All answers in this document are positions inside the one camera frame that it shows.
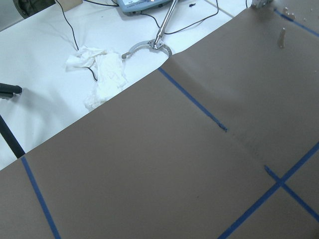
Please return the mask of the metal reacher grabber tool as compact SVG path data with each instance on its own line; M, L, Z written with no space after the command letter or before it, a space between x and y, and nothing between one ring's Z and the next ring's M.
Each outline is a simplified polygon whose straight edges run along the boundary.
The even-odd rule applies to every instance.
M149 49L156 50L156 51L163 51L164 53L167 54L168 57L172 56L172 50L164 44L162 38L164 36L165 29L169 23L169 20L171 16L173 15L173 11L178 3L178 0L173 0L166 15L164 20L162 21L162 24L156 34L155 39L152 40L147 40L147 41L142 41L134 46L132 46L128 52L122 54L122 59L127 59L130 55L132 55L135 51L137 51L141 47L148 47Z

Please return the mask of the black tripod leg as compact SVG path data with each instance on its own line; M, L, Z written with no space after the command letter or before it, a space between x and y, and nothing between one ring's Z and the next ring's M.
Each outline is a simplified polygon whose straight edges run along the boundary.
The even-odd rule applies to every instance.
M11 99L14 95L19 95L21 93L22 88L18 85L14 86L4 83L0 84L1 99ZM25 155L24 150L22 149L21 145L13 135L12 131L7 126L2 116L0 117L0 133L17 159Z

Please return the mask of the brown paper table cover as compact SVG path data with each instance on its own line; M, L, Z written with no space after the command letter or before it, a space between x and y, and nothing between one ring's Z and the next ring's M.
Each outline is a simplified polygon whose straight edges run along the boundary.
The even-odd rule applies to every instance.
M319 39L247 9L0 173L3 239L316 239Z

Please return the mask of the crumpled white tissue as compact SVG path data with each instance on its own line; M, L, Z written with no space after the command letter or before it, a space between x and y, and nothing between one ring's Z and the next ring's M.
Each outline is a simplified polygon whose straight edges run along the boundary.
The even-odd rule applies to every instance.
M82 46L68 57L66 68L85 68L93 73L96 83L84 101L89 111L110 100L128 85L122 58L112 50Z

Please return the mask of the blue teach pendant tablet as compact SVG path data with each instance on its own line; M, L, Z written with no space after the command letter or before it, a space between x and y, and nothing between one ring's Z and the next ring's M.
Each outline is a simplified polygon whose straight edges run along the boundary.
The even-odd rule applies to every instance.
M117 4L124 13L137 12L165 4L169 0L118 0Z

